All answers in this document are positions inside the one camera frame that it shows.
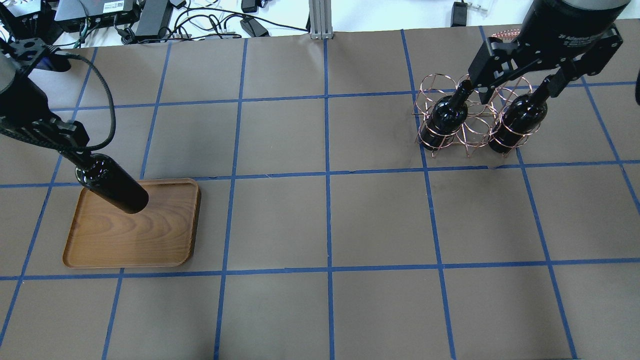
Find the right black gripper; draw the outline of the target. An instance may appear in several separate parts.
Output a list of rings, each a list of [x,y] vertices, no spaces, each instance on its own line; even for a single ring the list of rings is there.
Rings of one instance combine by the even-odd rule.
[[[547,76],[549,97],[570,81],[601,73],[623,39],[615,20],[628,0],[535,0],[512,41],[488,37],[468,69],[480,104],[495,89],[527,73],[560,68]]]

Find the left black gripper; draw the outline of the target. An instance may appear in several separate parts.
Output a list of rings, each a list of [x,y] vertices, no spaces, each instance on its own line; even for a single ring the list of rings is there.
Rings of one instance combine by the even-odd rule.
[[[1,134],[66,158],[89,158],[89,135],[79,121],[64,121],[50,110],[48,98],[27,77],[14,79],[1,91]]]

